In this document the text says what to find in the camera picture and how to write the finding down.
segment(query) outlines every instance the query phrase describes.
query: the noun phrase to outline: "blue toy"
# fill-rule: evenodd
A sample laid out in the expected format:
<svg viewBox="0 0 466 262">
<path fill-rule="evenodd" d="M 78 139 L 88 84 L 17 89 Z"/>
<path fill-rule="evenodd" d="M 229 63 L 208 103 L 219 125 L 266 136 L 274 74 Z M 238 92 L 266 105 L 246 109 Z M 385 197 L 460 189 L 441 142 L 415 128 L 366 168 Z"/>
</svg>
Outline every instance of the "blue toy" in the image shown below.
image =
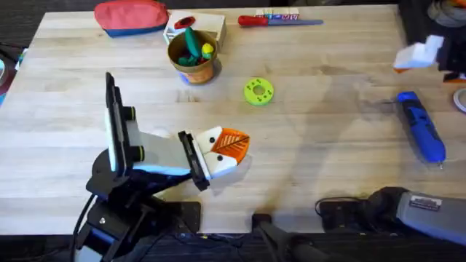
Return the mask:
<svg viewBox="0 0 466 262">
<path fill-rule="evenodd" d="M 403 107 L 411 133 L 424 158 L 428 162 L 438 163 L 440 168 L 443 168 L 446 158 L 445 145 L 416 93 L 401 92 L 397 95 L 397 101 Z"/>
</svg>

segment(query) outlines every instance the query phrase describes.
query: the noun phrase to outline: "cup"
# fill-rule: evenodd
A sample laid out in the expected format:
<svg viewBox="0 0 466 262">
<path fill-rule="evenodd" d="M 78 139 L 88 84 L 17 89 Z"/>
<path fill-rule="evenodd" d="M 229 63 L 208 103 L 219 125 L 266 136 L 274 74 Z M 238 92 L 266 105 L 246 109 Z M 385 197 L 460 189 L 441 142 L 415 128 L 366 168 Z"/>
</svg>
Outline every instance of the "cup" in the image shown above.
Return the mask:
<svg viewBox="0 0 466 262">
<path fill-rule="evenodd" d="M 213 63 L 217 58 L 217 41 L 204 31 L 194 30 L 194 35 L 200 46 L 209 43 L 214 47 L 212 58 L 200 65 L 182 66 L 178 64 L 178 59 L 186 53 L 186 40 L 184 33 L 180 33 L 168 44 L 168 57 L 172 65 L 180 72 L 182 78 L 189 84 L 204 84 L 214 77 Z"/>
</svg>

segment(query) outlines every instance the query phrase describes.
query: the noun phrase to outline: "red pouch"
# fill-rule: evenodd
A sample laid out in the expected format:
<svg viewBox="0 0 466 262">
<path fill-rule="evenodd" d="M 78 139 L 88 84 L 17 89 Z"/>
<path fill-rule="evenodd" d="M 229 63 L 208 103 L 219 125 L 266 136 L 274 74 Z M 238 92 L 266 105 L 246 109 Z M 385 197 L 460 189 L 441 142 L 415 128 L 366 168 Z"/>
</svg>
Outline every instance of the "red pouch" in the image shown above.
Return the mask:
<svg viewBox="0 0 466 262">
<path fill-rule="evenodd" d="M 165 5 L 152 0 L 108 1 L 95 7 L 94 16 L 110 37 L 162 30 L 168 22 Z"/>
</svg>

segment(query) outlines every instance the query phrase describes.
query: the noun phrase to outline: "wooden table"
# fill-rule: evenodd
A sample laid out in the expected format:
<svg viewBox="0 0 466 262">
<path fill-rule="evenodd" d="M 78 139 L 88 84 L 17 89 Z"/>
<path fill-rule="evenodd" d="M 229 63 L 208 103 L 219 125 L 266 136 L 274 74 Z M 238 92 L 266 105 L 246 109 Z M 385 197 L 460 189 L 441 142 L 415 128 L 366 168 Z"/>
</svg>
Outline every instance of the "wooden table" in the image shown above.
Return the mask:
<svg viewBox="0 0 466 262">
<path fill-rule="evenodd" d="M 110 39 L 91 12 L 47 13 L 0 110 L 0 234 L 70 234 L 106 147 L 106 71 L 138 110 L 144 132 L 201 132 L 216 125 L 251 136 L 238 171 L 199 193 L 192 182 L 166 200 L 202 203 L 203 232 L 246 232 L 255 210 L 278 226 L 321 231 L 321 197 L 370 194 L 383 186 L 466 197 L 466 116 L 451 104 L 457 85 L 435 68 L 398 75 L 403 30 L 395 6 L 306 7 L 325 25 L 239 28 L 255 9 L 225 14 L 223 70 L 186 86 L 169 63 L 162 32 Z M 264 107 L 245 102 L 252 76 L 275 86 Z M 396 112 L 384 103 L 414 90 L 446 143 L 444 170 L 414 153 Z"/>
</svg>

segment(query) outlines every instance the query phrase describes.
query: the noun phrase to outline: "floor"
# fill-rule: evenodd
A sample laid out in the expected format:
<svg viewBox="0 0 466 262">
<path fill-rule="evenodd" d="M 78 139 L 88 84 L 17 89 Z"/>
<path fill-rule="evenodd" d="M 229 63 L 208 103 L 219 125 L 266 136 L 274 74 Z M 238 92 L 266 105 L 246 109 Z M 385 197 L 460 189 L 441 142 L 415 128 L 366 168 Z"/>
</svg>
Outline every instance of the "floor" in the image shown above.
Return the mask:
<svg viewBox="0 0 466 262">
<path fill-rule="evenodd" d="M 90 11 L 101 0 L 14 0 L 0 1 L 0 41 L 27 46 L 45 12 Z M 396 0 L 164 0 L 168 8 L 268 7 L 277 5 L 316 4 L 387 4 Z M 17 50 L 9 49 L 12 54 Z M 0 261 L 67 261 L 70 236 L 2 236 Z M 308 234 L 315 246 L 328 253 L 340 253 L 361 261 L 466 261 L 466 249 L 428 237 L 359 236 L 351 234 Z M 143 261 L 270 261 L 265 244 L 246 236 L 237 251 L 217 246 L 205 239 L 184 239 L 181 244 L 165 237 Z M 150 239 L 132 254 L 137 257 L 149 247 Z"/>
</svg>

